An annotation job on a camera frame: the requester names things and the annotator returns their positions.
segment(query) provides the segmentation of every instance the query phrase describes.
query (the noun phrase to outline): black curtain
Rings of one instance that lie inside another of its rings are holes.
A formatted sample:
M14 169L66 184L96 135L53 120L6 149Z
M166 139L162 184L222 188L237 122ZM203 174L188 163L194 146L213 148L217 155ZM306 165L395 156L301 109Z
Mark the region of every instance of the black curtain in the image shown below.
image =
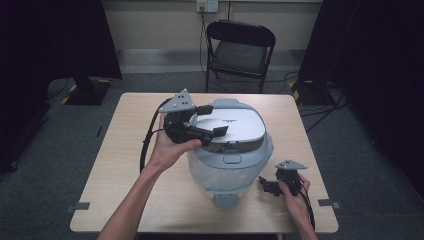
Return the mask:
M100 0L3 0L0 32L0 169L8 169L52 80L122 77Z

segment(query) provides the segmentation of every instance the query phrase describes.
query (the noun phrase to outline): chair seat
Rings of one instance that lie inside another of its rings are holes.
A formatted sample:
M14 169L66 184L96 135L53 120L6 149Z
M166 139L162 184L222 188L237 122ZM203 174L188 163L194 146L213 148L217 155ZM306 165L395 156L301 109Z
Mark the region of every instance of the chair seat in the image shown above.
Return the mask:
M211 60L211 68L263 74L267 49L246 44L221 41Z

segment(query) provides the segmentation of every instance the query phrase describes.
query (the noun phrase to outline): black folding chair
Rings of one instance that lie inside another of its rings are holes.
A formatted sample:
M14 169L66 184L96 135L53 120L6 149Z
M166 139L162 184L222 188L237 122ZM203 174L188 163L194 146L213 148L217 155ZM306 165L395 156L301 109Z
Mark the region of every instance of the black folding chair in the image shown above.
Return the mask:
M262 93L275 46L274 34L264 26L220 20L208 25L206 36L205 92L209 88L209 71L213 71L260 79L259 93Z

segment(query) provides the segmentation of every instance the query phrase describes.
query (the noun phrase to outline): person's left hand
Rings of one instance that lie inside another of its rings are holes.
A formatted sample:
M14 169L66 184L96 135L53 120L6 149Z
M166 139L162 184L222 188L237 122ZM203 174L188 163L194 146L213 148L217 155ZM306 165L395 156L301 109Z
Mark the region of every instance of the person's left hand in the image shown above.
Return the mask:
M160 115L159 127L163 128L166 114ZM170 168L178 158L187 151L193 150L202 145L198 139L193 139L185 143L176 144L167 135L164 130L158 131L156 143L152 155L146 167L154 167L163 172Z

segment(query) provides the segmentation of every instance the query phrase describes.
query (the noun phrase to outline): wall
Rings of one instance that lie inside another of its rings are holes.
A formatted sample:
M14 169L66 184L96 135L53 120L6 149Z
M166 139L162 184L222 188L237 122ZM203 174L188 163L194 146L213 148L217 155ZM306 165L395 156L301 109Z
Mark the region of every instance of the wall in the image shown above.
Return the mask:
M103 1L118 49L199 49L202 16L195 1ZM309 1L220 1L208 23L230 18L261 24L277 37L276 51L306 50L321 3Z

